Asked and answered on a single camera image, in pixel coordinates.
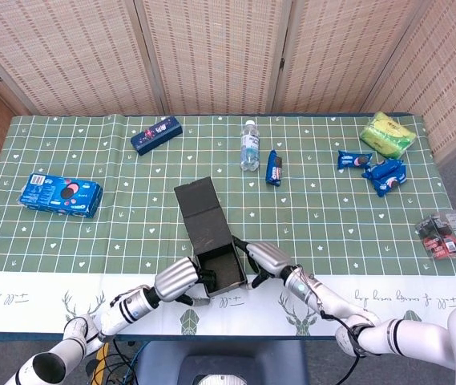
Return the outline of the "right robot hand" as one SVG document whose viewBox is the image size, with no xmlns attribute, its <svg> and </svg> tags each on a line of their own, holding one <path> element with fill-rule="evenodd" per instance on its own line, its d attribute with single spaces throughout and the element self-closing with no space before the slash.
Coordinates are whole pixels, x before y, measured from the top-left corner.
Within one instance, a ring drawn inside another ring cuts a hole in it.
<svg viewBox="0 0 456 385">
<path fill-rule="evenodd" d="M 249 289 L 255 289 L 269 278 L 286 282 L 293 272 L 291 257 L 273 243 L 267 241 L 247 242 L 232 237 L 234 245 L 241 249 L 248 259 L 256 277 L 248 283 Z"/>
</svg>

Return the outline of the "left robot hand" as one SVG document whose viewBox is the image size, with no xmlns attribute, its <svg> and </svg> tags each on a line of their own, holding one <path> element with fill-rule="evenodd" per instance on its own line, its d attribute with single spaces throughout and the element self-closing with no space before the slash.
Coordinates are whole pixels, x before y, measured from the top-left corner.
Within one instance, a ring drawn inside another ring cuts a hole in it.
<svg viewBox="0 0 456 385">
<path fill-rule="evenodd" d="M 189 257 L 183 257 L 156 275 L 153 289 L 162 302 L 201 306 L 204 302 L 202 298 L 194 299 L 186 294 L 198 283 L 203 284 L 208 290 L 214 290 L 217 283 L 216 273 L 199 267 Z"/>
</svg>

